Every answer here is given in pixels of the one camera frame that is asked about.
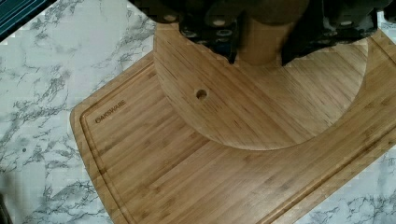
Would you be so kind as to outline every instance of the marble countertop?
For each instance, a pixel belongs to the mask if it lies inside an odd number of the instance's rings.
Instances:
[[[152,50],[154,29],[126,0],[58,0],[0,44],[0,192],[14,223],[112,223],[69,115]],[[396,223],[396,147],[298,223]]]

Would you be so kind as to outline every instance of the metal rivet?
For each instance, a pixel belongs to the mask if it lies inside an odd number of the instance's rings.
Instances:
[[[348,26],[348,25],[351,25],[353,23],[353,21],[341,21],[340,22],[340,25],[342,25],[342,26]]]
[[[216,32],[216,35],[218,36],[228,36],[228,35],[232,35],[233,31],[232,30],[219,30]]]
[[[230,39],[229,38],[219,38],[219,39],[217,39],[216,41],[218,41],[218,42],[227,42],[227,41],[229,41]]]
[[[335,36],[338,35],[338,33],[336,31],[330,31],[329,33],[325,34],[326,36]]]
[[[319,44],[328,45],[328,44],[332,43],[332,41],[331,41],[331,40],[319,40],[318,43],[319,43]]]
[[[223,26],[223,25],[225,25],[225,20],[222,20],[222,19],[215,19],[215,20],[212,21],[212,23],[213,23],[215,26]]]
[[[193,38],[193,37],[196,37],[196,36],[198,36],[198,34],[196,34],[195,32],[193,32],[193,31],[189,31],[189,30],[182,30],[182,31],[180,31],[184,36],[186,36],[187,38]]]
[[[205,44],[207,44],[208,42],[207,42],[207,40],[198,40],[196,43],[197,43],[197,44],[205,45]]]
[[[375,33],[375,30],[365,30],[364,32],[361,33],[362,36],[369,36],[373,35]]]
[[[175,21],[177,19],[176,15],[172,15],[172,14],[168,14],[168,15],[164,15],[163,19],[166,21]]]
[[[337,44],[350,44],[350,43],[351,42],[347,41],[347,40],[340,40],[340,41],[337,42]]]

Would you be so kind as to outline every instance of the cutting board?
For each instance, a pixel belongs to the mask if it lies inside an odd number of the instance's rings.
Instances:
[[[211,141],[176,113],[150,53],[71,114],[115,223],[292,223],[396,144],[396,47],[369,38],[366,76],[343,117],[295,147]]]

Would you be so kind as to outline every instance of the white marble surface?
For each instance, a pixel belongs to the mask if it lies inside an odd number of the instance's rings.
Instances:
[[[150,52],[153,33],[126,0],[58,0],[1,43],[0,192],[14,223],[112,223],[69,114]],[[396,223],[396,148],[298,223]]]

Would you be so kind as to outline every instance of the hole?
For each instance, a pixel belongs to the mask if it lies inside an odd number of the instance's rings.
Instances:
[[[198,90],[198,92],[195,94],[198,100],[203,101],[207,97],[207,92],[205,90]]]

